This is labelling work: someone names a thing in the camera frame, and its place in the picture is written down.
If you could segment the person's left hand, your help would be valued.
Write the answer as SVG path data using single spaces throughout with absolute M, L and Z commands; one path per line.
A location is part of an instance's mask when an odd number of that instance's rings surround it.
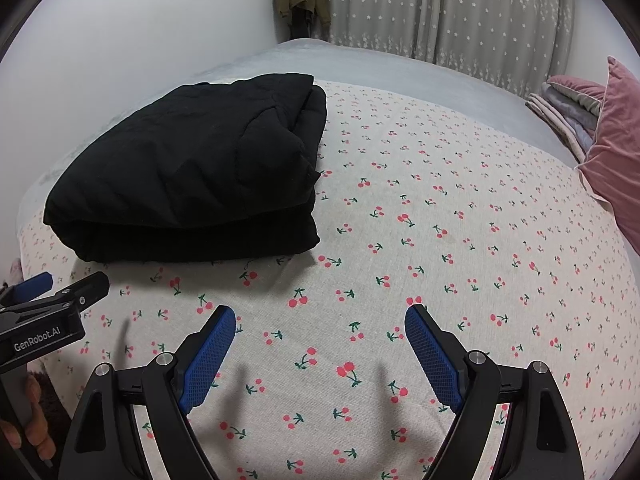
M 25 380 L 25 396 L 30 407 L 30 419 L 24 429 L 27 441 L 36 448 L 40 460 L 52 460 L 56 448 L 50 437 L 49 425 L 40 405 L 40 383 L 32 373 L 28 373 Z M 20 432 L 4 420 L 1 422 L 1 430 L 11 448 L 19 450 L 22 446 Z

